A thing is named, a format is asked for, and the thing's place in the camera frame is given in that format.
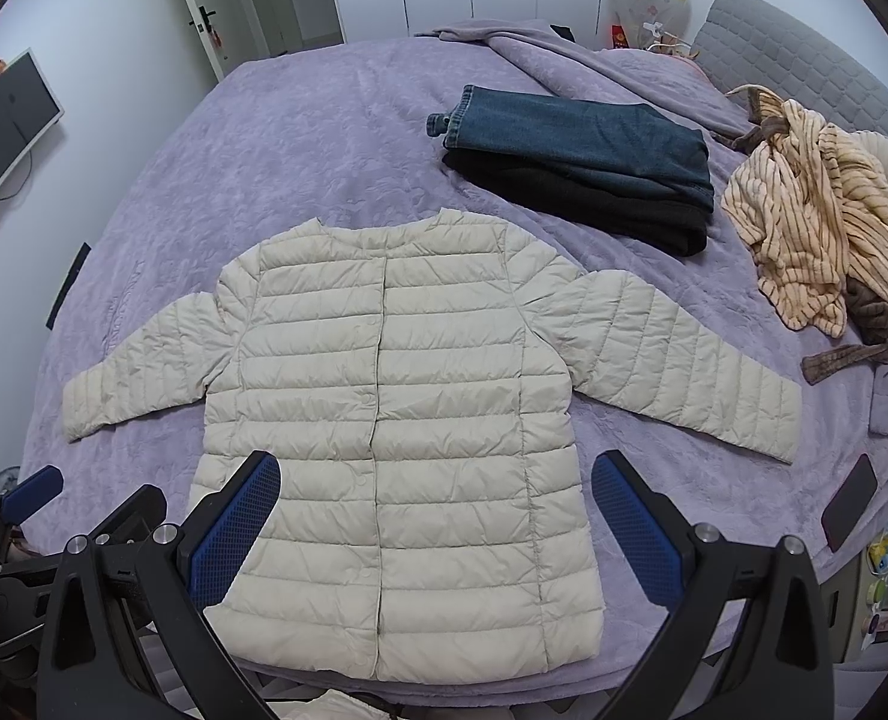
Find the cream quilted puffer jacket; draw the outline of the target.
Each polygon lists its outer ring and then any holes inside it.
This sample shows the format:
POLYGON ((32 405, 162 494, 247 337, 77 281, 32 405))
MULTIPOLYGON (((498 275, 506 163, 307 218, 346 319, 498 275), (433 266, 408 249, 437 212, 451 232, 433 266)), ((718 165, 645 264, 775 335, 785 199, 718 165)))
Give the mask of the cream quilted puffer jacket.
POLYGON ((494 216, 318 221, 255 244, 63 390, 81 439, 205 408, 193 499, 255 450, 281 483, 208 621, 267 667, 476 684, 604 630, 576 395, 779 461, 802 392, 633 273, 494 216))

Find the black smartphone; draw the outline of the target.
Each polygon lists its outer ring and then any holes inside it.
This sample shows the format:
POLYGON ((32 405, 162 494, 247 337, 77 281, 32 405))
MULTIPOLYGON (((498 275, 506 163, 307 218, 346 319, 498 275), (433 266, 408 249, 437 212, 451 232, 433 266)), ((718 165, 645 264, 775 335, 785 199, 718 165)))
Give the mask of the black smartphone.
POLYGON ((826 544, 833 553, 853 533, 876 492, 877 475, 871 457, 860 454, 848 477, 831 497, 825 511, 821 512, 821 528, 826 544))

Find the folded black garment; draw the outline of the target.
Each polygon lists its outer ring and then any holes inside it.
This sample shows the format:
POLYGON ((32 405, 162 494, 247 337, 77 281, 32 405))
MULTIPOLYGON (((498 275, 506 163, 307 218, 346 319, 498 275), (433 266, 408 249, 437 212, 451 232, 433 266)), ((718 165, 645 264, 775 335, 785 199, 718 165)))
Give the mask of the folded black garment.
POLYGON ((447 149, 442 162, 509 203, 652 245, 675 257, 706 249, 711 213, 675 195, 600 188, 537 161, 447 149))

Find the beige striped crumpled shirt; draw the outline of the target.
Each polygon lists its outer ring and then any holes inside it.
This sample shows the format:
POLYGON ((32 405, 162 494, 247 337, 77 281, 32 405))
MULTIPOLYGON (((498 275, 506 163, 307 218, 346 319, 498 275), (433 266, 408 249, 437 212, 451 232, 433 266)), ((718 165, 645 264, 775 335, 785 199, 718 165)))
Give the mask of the beige striped crumpled shirt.
POLYGON ((734 91, 748 96, 752 122, 776 130, 732 172, 721 208, 781 322, 837 340, 848 281, 888 307, 888 171, 877 154, 888 138, 848 132, 766 86, 734 91))

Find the folded blue denim jeans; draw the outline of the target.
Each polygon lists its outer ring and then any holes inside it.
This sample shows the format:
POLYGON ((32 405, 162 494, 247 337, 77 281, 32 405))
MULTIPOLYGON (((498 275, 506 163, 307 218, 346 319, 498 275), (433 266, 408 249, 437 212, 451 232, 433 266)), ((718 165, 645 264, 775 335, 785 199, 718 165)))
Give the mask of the folded blue denim jeans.
POLYGON ((441 138, 447 149, 556 167, 607 192, 714 208, 703 134, 649 104, 594 103, 469 85, 454 109, 426 117, 426 133, 441 138))

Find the purple plush bed blanket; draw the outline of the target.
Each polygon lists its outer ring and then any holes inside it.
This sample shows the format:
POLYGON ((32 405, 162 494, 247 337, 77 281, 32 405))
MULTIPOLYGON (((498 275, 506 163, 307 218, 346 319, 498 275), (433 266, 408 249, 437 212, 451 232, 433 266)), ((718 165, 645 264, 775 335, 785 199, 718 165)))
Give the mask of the purple plush bed blanket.
MULTIPOLYGON (((534 46, 518 32, 504 25, 491 43, 403 37, 250 62, 203 99, 113 213, 47 341, 23 466, 57 466, 65 486, 29 520, 36 548, 62 548, 143 484, 163 489, 173 514, 187 509, 202 455, 200 406, 68 442, 63 387, 170 301, 213 288, 221 266, 255 242, 314 218, 373 227, 421 220, 441 208, 503 216, 584 268, 633 271, 783 376, 825 348, 820 332, 782 325, 725 216, 714 221, 699 257, 679 260, 509 205, 447 171, 424 122, 451 109, 469 85, 646 101, 690 127, 732 135, 748 125, 732 89, 722 91, 682 60, 594 52, 561 39, 534 46)), ((771 544, 793 533, 807 543, 817 574, 830 577, 888 522, 888 371, 841 372, 805 388, 803 406, 792 465, 590 400, 572 405, 572 424, 584 461, 622 450, 685 515, 740 541, 771 544), (821 512, 860 454, 871 457, 877 492, 833 553, 821 512)))

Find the grey quilted headboard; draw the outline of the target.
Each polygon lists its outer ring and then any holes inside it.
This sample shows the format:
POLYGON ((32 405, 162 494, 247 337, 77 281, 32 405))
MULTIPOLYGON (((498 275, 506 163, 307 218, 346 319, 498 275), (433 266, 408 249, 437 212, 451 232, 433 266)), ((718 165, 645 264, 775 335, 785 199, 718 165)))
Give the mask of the grey quilted headboard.
POLYGON ((764 0, 714 0, 691 47, 722 91, 766 86, 848 130, 888 137, 888 88, 830 39, 764 0))

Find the round white patterned fan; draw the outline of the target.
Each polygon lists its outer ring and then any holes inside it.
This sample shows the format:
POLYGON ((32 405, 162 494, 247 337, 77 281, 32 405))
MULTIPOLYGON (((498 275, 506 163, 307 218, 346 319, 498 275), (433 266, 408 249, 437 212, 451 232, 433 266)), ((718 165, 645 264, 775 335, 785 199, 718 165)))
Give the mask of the round white patterned fan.
POLYGON ((683 44, 690 0, 608 0, 629 47, 670 50, 683 44))

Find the curved wall monitor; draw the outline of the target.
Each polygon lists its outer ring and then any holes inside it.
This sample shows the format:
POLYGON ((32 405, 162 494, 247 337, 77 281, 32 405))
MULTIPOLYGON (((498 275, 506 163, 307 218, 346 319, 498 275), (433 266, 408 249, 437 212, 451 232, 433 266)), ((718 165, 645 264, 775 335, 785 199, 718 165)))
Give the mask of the curved wall monitor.
POLYGON ((37 57, 24 50, 0 73, 0 188, 62 117, 37 57))

